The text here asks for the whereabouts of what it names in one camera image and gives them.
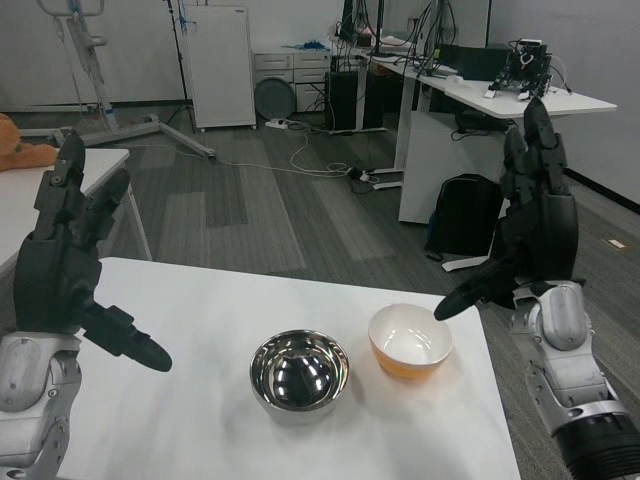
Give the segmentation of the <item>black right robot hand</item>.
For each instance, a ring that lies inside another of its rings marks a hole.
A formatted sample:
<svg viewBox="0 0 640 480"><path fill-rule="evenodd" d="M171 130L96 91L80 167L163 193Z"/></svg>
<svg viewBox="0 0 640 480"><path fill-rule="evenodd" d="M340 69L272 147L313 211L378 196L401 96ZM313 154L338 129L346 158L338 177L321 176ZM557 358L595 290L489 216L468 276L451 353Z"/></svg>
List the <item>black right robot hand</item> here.
<svg viewBox="0 0 640 480"><path fill-rule="evenodd" d="M565 182L563 139L538 97L526 106L523 125L511 128L504 142L500 185L509 206L496 223L489 259L438 304L439 321L478 302L511 309L516 289L573 277L578 213Z"/></svg>

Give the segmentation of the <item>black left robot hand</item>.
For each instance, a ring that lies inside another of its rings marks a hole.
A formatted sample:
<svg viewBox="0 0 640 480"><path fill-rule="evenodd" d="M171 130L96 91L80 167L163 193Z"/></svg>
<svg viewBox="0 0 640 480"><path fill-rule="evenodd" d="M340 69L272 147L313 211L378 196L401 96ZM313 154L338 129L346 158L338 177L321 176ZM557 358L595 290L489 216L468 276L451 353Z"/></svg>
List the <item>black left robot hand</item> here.
<svg viewBox="0 0 640 480"><path fill-rule="evenodd" d="M102 264L98 244L115 224L114 213L128 190L130 175L115 171L89 195L81 190L86 147L71 132L44 172L34 207L35 227L19 250L14 276L16 327L24 332L74 335L114 356L125 355L150 369L167 372L169 353L116 306L94 299Z"/></svg>

